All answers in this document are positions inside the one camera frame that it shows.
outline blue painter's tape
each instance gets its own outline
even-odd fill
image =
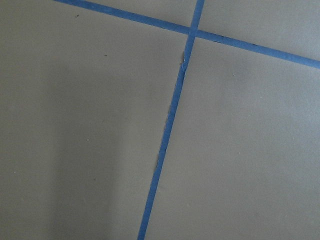
[[[256,52],[256,53],[272,56],[272,57],[275,57],[278,59],[283,59],[283,60],[287,60],[290,62],[294,62],[294,63],[298,63],[298,64],[302,64],[302,65],[306,65],[309,67],[320,69],[320,61],[310,59],[307,57],[294,55],[294,54],[291,54],[288,52],[284,52],[284,51],[272,49],[269,47],[252,44],[249,42],[233,39],[233,38],[226,37],[226,36],[217,35],[217,34],[206,32],[206,31],[201,31],[201,30],[198,30],[196,32],[196,36],[198,38],[210,40],[213,42],[233,46],[233,47],[240,48],[240,49],[249,50],[251,52]]]
[[[173,92],[173,96],[172,96],[172,100],[171,100],[170,110],[169,110],[168,117],[167,117],[167,120],[165,123],[161,146],[160,146],[160,150],[158,153],[158,162],[157,162],[155,171],[153,173],[153,177],[152,177],[149,193],[148,193],[148,196],[146,199],[146,204],[145,204],[144,213],[142,216],[137,240],[144,240],[145,236],[146,236],[146,231],[147,231],[147,227],[148,227],[148,223],[149,223],[149,219],[150,219],[150,215],[151,215],[151,210],[152,210],[152,207],[154,204],[154,200],[155,200],[155,196],[156,196],[156,192],[157,192],[157,187],[158,187],[158,183],[159,183],[159,179],[160,179],[160,174],[162,171],[162,166],[164,164],[166,151],[167,151],[167,147],[169,144],[170,135],[171,135],[172,127],[174,124],[174,120],[175,120],[175,116],[176,116],[176,112],[177,112],[177,108],[178,108],[178,104],[179,104],[179,99],[180,99],[182,87],[184,84],[185,75],[186,75],[186,71],[188,68],[191,52],[192,52],[193,45],[195,42],[196,32],[198,29],[198,25],[199,25],[202,9],[204,6],[204,2],[205,2],[205,0],[197,0],[196,5],[195,5],[191,28],[188,33],[188,38],[186,40],[185,48],[184,48],[184,61],[183,61],[182,65],[180,66],[179,73],[177,76],[177,80],[176,80],[176,84],[175,84],[175,88],[174,88],[174,92]]]
[[[90,2],[90,1],[84,1],[84,0],[54,0],[54,1],[77,6],[77,7],[92,10],[92,11],[96,11],[96,12],[103,13],[103,14],[116,16],[116,17],[123,18],[123,19],[128,19],[128,20],[139,22],[142,24],[147,24],[147,25],[159,27],[162,29],[167,29],[170,31],[175,31],[175,32],[182,33],[182,34],[188,34],[188,32],[189,32],[189,27],[187,27],[187,26],[182,26],[179,24],[175,24],[175,23],[168,22],[168,21],[163,21],[163,20],[156,19],[156,18],[149,17],[149,16],[143,16],[143,15],[136,14],[133,12],[123,11],[123,10],[120,10],[117,8],[113,8],[110,6],[104,6],[104,5]]]

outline gray panel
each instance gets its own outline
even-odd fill
[[[206,0],[199,29],[320,60],[319,0]]]
[[[196,39],[148,240],[320,239],[320,70]]]
[[[189,26],[197,0],[92,0],[91,2]]]
[[[136,239],[186,36],[51,0],[0,15],[0,239]]]

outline gray surface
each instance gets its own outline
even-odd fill
[[[92,0],[91,2],[190,26],[197,0]]]
[[[200,30],[320,60],[319,0],[206,0]]]
[[[196,39],[146,239],[320,239],[319,79]]]
[[[0,239],[135,240],[186,36],[51,0],[0,15]]]

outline tape strip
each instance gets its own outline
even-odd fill
[[[135,21],[135,22],[139,22],[139,23],[143,23],[143,24],[147,24],[147,25],[151,25],[151,26],[155,26],[155,27],[159,27],[162,29],[178,32],[181,34],[188,34],[188,35],[192,34],[195,37],[198,37],[201,39],[206,39],[206,40],[217,42],[220,44],[225,44],[225,45],[233,46],[236,48],[245,49],[245,50],[248,50],[251,52],[260,53],[260,54],[272,56],[272,57],[275,57],[278,59],[283,59],[283,60],[287,60],[290,62],[294,62],[294,63],[298,63],[298,64],[302,64],[302,65],[306,65],[309,67],[320,69],[320,61],[318,61],[318,60],[314,60],[311,58],[291,54],[288,52],[276,50],[276,49],[261,46],[261,45],[256,45],[253,43],[237,40],[237,39],[226,37],[226,36],[221,36],[221,35],[214,34],[211,32],[206,32],[206,31],[202,31],[202,30],[194,31],[195,23],[197,21],[192,21],[191,27],[187,27],[187,26],[175,24],[172,22],[168,22],[168,21],[156,19],[153,17],[124,11],[124,10],[120,10],[117,8],[113,8],[110,6],[105,6],[105,5],[101,5],[98,3],[89,2],[89,1],[85,1],[85,0],[54,0],[54,1],[77,6],[77,7],[92,10],[92,11],[96,11],[96,12],[103,13],[103,14],[112,15],[115,17],[123,18],[123,19],[128,19],[131,21]]]
[[[139,22],[142,24],[159,27],[162,29],[167,29],[167,30],[182,33],[182,34],[188,34],[189,32],[189,27],[187,26],[182,26],[169,21],[164,21],[164,20],[153,18],[153,17],[136,14],[133,12],[123,11],[117,8],[101,5],[101,4],[90,2],[90,1],[84,1],[84,0],[54,0],[54,1],[96,11],[103,14],[112,15],[122,19],[128,19],[128,20]]]
[[[260,46],[253,43],[237,40],[237,39],[226,37],[226,36],[217,35],[217,34],[206,32],[206,31],[201,31],[201,30],[198,30],[196,32],[196,37],[320,69],[320,61],[313,60],[303,56],[298,56],[288,52],[272,49],[269,47]]]
[[[190,31],[188,33],[188,38],[184,47],[184,62],[180,66],[179,73],[177,76],[177,80],[176,80],[176,84],[175,84],[175,88],[174,88],[174,92],[171,100],[170,110],[165,123],[161,146],[158,154],[158,162],[157,162],[156,169],[153,173],[150,190],[148,193],[148,197],[146,199],[146,204],[145,204],[144,213],[142,216],[142,221],[141,221],[137,240],[145,239],[145,235],[146,235],[146,231],[147,231],[147,227],[148,227],[148,223],[151,215],[151,210],[154,204],[157,187],[158,187],[158,183],[159,183],[159,179],[162,171],[162,166],[164,164],[171,131],[174,124],[182,87],[184,84],[185,74],[188,68],[191,52],[195,42],[195,37],[196,37],[196,33],[197,33],[199,21],[200,21],[202,9],[204,6],[204,2],[205,0],[197,0],[195,5]]]

